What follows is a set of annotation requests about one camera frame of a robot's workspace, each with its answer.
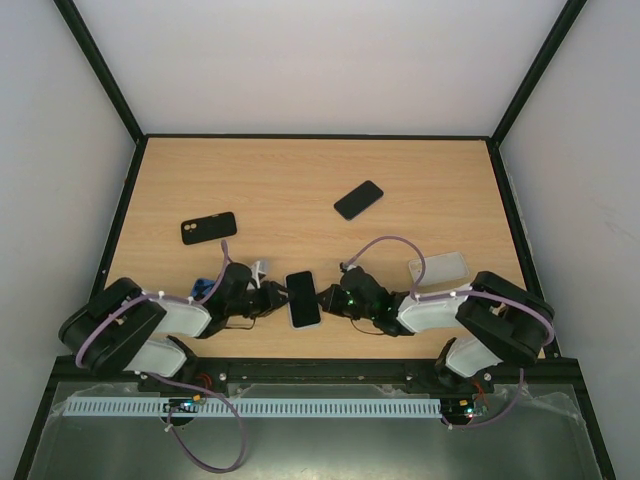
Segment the silver white phone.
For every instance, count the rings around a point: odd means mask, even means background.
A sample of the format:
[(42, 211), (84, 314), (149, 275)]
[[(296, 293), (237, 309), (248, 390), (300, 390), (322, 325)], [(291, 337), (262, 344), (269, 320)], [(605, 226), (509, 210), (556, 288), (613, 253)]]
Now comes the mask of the silver white phone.
[(316, 290), (313, 275), (311, 271), (300, 271), (288, 274), (285, 277), (285, 287), (290, 290), (289, 302), (315, 302)]

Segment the lilac phone case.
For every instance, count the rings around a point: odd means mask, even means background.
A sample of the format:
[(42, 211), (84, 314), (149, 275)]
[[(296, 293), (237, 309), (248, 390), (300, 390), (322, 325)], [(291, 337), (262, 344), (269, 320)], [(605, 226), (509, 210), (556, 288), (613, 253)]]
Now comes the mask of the lilac phone case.
[(315, 302), (291, 301), (288, 312), (291, 327), (295, 330), (318, 327), (322, 322), (320, 308)]

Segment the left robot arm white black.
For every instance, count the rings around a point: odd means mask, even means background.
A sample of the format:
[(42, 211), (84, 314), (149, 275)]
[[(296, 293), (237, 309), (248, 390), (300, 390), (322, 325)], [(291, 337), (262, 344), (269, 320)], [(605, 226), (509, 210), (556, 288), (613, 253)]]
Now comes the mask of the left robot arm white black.
[(175, 376), (195, 354), (183, 337), (207, 339), (233, 317), (252, 321), (285, 306), (292, 292), (265, 278), (264, 263), (232, 262), (218, 281), (199, 278), (187, 298), (144, 291), (123, 277), (64, 321), (59, 340), (97, 377), (121, 372)]

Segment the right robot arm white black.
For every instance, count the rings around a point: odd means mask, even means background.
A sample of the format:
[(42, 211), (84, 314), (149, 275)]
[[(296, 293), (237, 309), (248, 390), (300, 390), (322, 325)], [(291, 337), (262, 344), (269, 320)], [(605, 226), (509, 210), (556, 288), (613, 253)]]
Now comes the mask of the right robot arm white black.
[(490, 271), (457, 289), (431, 294), (390, 292), (360, 267), (343, 271), (338, 284), (316, 295), (321, 309), (357, 321), (366, 319), (390, 337), (463, 328), (449, 339), (434, 366), (438, 384), (460, 391), (476, 374), (500, 364), (526, 368), (555, 339), (554, 310)]

